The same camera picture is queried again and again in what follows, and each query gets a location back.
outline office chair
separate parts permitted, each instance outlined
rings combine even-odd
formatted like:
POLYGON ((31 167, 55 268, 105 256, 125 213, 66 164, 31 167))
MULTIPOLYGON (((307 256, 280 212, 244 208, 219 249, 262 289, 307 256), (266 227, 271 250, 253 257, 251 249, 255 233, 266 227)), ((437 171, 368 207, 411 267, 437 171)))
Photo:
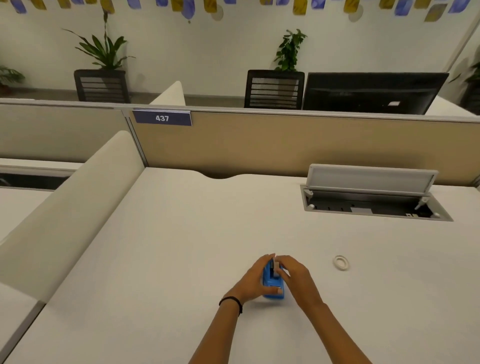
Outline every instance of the office chair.
POLYGON ((249 70, 245 108, 300 110, 303 72, 249 70))
POLYGON ((76 70, 73 76, 79 101, 130 104, 125 71, 76 70))

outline floor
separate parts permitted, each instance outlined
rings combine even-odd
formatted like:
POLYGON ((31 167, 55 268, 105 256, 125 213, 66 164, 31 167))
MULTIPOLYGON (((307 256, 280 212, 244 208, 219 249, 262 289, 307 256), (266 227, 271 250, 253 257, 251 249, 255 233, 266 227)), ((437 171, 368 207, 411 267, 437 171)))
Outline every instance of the floor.
MULTIPOLYGON (((132 104, 149 104, 158 94, 133 92, 130 94, 132 104)), ((32 98, 35 100, 78 101, 77 92, 73 90, 48 90, 16 88, 10 98, 32 98)), ((185 95, 187 106, 217 106, 225 108, 243 108, 242 97, 189 96, 185 95)))

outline small white ring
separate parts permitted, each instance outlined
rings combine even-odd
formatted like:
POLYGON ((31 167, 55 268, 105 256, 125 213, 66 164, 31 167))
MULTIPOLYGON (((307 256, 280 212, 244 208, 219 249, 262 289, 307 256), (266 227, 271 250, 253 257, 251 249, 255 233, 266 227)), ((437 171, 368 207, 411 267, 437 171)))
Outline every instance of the small white ring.
POLYGON ((333 265, 338 270, 348 270, 350 268, 350 263, 343 255, 337 255, 335 258, 333 258, 333 265))

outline black monitor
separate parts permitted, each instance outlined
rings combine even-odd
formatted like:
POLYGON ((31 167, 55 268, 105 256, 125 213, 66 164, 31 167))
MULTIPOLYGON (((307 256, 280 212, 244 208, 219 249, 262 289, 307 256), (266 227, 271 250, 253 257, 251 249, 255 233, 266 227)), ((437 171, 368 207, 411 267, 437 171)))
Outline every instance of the black monitor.
POLYGON ((304 110, 426 113, 448 73, 309 73, 304 110))

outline hand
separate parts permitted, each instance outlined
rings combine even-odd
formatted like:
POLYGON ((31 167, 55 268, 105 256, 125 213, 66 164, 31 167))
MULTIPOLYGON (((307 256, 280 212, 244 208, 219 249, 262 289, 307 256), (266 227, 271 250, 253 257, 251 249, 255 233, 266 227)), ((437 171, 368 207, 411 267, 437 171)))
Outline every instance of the hand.
POLYGON ((260 282, 265 266, 274 257, 275 254, 261 256, 224 297, 236 297, 243 305, 265 294, 281 294, 282 290, 279 287, 266 287, 260 282))
POLYGON ((275 260, 288 270, 289 274, 283 269, 276 269, 276 272, 283 278, 298 306, 307 316, 323 304, 310 272, 302 263, 289 255, 279 255, 275 260))

